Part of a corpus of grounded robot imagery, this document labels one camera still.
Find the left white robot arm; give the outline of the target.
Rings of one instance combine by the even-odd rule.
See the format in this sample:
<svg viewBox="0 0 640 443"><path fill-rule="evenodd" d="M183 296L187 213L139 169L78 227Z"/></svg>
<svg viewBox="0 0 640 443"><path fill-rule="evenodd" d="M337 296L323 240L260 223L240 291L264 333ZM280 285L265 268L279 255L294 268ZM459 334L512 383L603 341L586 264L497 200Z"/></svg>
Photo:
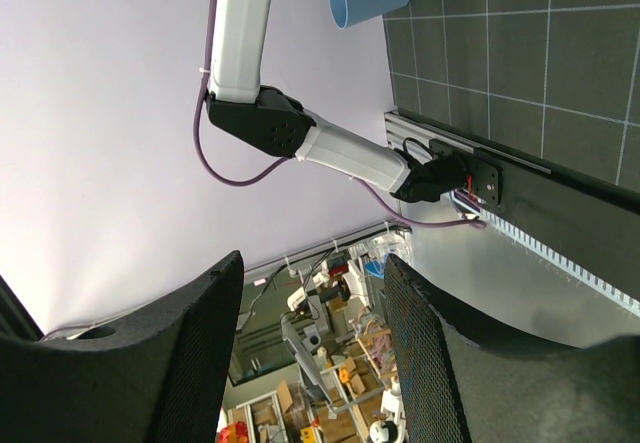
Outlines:
<svg viewBox="0 0 640 443"><path fill-rule="evenodd" d="M205 60L194 117L275 158L250 186L290 159L347 175L367 190L407 202L436 202L462 187L469 166L461 154L422 163L404 149L381 146L332 124L260 80L271 0L209 0Z"/></svg>

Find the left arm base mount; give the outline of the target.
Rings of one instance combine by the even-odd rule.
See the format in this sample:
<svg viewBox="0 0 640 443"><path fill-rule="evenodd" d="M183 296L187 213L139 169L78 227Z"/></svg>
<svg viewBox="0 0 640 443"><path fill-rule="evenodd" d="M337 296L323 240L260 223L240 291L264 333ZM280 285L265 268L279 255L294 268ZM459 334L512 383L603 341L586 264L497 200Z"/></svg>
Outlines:
<svg viewBox="0 0 640 443"><path fill-rule="evenodd" d="M437 139L426 145L406 137L397 152L406 159L407 179L393 196L406 203L437 202L460 191L479 204L499 207L502 202L502 170L479 157Z"/></svg>

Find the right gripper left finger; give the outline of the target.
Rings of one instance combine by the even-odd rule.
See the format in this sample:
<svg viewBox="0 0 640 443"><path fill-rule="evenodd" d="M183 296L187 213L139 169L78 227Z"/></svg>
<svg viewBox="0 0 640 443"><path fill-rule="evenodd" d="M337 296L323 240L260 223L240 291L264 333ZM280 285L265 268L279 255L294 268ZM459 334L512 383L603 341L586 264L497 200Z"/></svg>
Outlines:
<svg viewBox="0 0 640 443"><path fill-rule="evenodd" d="M3 336L2 441L214 441L243 278L233 251L76 339Z"/></svg>

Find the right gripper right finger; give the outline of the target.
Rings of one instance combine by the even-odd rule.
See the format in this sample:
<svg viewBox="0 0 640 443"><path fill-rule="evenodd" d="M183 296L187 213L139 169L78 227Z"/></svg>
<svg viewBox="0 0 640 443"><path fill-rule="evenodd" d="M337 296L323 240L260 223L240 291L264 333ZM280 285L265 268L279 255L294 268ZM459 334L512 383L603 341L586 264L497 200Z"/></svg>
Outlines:
<svg viewBox="0 0 640 443"><path fill-rule="evenodd" d="M395 255L384 284L410 441L638 441L637 336L576 348L531 335Z"/></svg>

